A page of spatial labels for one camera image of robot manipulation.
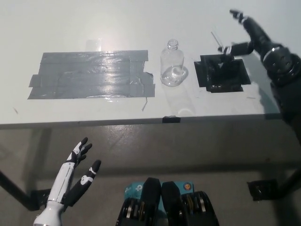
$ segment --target clear plastic bottle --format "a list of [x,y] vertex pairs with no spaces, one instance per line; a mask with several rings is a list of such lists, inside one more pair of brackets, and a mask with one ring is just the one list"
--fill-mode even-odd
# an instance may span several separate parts
[[184,54],[178,49],[178,41],[171,39],[161,53],[161,82],[167,86],[178,86],[185,79],[183,75]]

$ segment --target black tape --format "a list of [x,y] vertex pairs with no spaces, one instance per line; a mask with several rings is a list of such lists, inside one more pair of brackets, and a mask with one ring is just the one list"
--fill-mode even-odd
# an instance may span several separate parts
[[180,123],[180,122],[181,122],[181,118],[180,117],[176,117],[174,115],[164,116],[162,118],[162,123]]

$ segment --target bottle neck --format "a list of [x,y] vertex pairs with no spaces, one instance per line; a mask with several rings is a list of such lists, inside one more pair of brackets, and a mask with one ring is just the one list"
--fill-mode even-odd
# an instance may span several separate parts
[[170,50],[177,50],[178,49],[178,46],[167,46],[168,49]]

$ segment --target robotic arm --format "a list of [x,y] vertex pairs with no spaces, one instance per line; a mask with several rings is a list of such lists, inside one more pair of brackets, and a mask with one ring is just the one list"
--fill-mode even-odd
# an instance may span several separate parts
[[283,119],[294,128],[301,143],[301,59],[287,47],[273,42],[251,17],[237,10],[230,10],[230,13],[243,25],[251,41],[218,50],[234,57],[251,54],[254,50],[259,54]]
[[92,147],[92,144],[84,146],[87,141],[86,137],[79,142],[61,166],[51,188],[46,208],[37,216],[33,223],[34,226],[61,226],[61,214],[68,206],[73,206],[92,184],[100,168],[100,160],[96,160],[85,175],[70,189],[74,170],[86,158],[86,153]]

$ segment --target gray duct tape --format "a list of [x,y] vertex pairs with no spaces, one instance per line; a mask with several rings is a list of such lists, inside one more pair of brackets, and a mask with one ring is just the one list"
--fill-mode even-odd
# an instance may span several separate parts
[[41,64],[68,64],[68,63],[116,63],[120,61],[148,61],[147,50],[133,51],[103,51],[103,52],[70,52],[44,53]]
[[97,97],[154,97],[155,84],[121,86],[32,88],[28,99],[76,99]]
[[130,62],[109,63],[103,65],[81,64],[41,64],[39,74],[56,75],[63,73],[129,73]]
[[147,72],[130,76],[124,73],[106,74],[78,74],[65,73],[56,76],[34,74],[29,87],[56,87],[56,86],[105,86],[105,85],[129,85],[129,84],[153,84],[153,75]]

